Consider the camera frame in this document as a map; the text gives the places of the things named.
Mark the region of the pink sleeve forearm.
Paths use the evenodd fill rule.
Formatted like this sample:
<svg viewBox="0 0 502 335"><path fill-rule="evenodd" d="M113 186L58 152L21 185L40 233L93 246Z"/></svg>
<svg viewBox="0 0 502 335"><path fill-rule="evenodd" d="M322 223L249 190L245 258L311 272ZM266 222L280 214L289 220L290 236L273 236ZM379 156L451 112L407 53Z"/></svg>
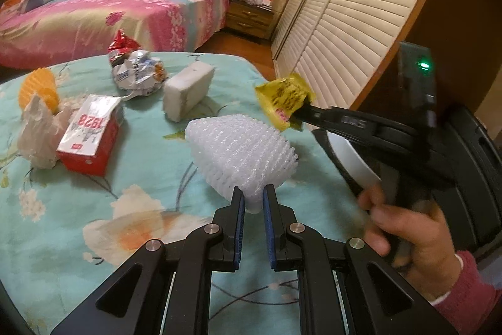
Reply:
<svg viewBox="0 0 502 335"><path fill-rule="evenodd" d="M469 252L455 257L461 264L458 281L430 304L459 334L501 334L501 290L483 281Z"/></svg>

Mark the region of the person right hand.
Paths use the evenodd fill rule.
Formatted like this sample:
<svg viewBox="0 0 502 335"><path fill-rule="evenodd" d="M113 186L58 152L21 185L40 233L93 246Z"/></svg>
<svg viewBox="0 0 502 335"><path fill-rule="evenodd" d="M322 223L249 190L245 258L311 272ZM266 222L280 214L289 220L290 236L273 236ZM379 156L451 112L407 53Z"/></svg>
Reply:
<svg viewBox="0 0 502 335"><path fill-rule="evenodd" d="M455 255L445 217L435 202L427 213L419 213L386 203L379 185L357 197L360 208L369 212L363 240L380 256L391 251L386 238L394 235L412 245L411 254L393 265L405 266L406 280L427 300L434 301L449 293L463 269Z"/></svg>

